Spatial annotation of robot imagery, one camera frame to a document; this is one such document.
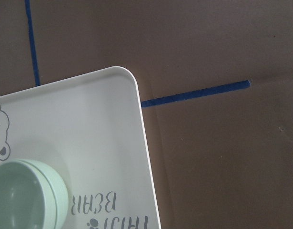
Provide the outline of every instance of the white tray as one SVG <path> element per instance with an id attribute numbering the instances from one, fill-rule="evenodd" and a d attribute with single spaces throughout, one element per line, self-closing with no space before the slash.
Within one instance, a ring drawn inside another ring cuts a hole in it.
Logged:
<path id="1" fill-rule="evenodd" d="M 138 87 L 124 68 L 0 97 L 0 151 L 0 164 L 28 158 L 58 171 L 63 229 L 133 229 L 137 217 L 136 228 L 161 228 Z"/>

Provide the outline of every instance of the brown surface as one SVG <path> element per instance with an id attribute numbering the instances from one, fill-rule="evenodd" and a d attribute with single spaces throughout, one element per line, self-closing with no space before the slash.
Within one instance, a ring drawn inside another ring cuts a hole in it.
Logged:
<path id="1" fill-rule="evenodd" d="M 0 96 L 35 86 L 24 1 L 0 0 Z"/>
<path id="2" fill-rule="evenodd" d="M 293 0 L 31 1 L 42 84 L 120 65 L 141 100 L 163 229 L 293 228 Z M 34 85 L 23 2 L 0 1 L 0 95 Z"/>

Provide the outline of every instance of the blue tape strip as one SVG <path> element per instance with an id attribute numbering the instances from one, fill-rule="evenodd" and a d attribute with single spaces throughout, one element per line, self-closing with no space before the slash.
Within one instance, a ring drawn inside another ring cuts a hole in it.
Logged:
<path id="1" fill-rule="evenodd" d="M 198 97 L 203 97 L 203 96 L 208 96 L 213 94 L 236 91 L 236 90 L 248 88 L 250 87 L 250 85 L 251 85 L 250 81 L 245 80 L 241 82 L 230 83 L 230 84 L 225 84 L 225 85 L 216 86 L 216 87 L 210 87 L 210 88 L 201 89 L 197 91 L 185 92 L 185 93 L 170 95 L 167 97 L 162 97 L 157 99 L 150 99 L 150 100 L 141 102 L 141 107 L 157 106 L 161 104 L 168 104 L 172 102 L 178 102 L 178 101 L 183 101 L 183 100 L 188 100 L 188 99 L 193 99 L 193 98 L 198 98 Z"/>
<path id="2" fill-rule="evenodd" d="M 36 56 L 36 49 L 35 49 L 35 42 L 34 42 L 30 0 L 25 0 L 24 2 L 26 5 L 26 14 L 28 17 L 30 50 L 31 50 L 31 56 L 32 56 L 35 86 L 39 86 L 40 85 L 40 75 L 39 75 L 38 65 L 37 65 L 37 56 Z"/>

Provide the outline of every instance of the cup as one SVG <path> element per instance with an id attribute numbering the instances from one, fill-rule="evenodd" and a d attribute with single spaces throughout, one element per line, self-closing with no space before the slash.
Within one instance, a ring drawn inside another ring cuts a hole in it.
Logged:
<path id="1" fill-rule="evenodd" d="M 0 165 L 0 229 L 61 229 L 68 192 L 45 163 L 16 159 Z"/>

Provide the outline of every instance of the bear face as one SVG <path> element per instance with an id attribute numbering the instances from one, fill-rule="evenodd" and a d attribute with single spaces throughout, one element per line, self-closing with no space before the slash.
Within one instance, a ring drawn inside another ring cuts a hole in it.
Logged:
<path id="1" fill-rule="evenodd" d="M 7 143 L 8 128 L 10 125 L 8 115 L 0 108 L 0 160 L 4 161 L 10 156 L 10 146 Z"/>

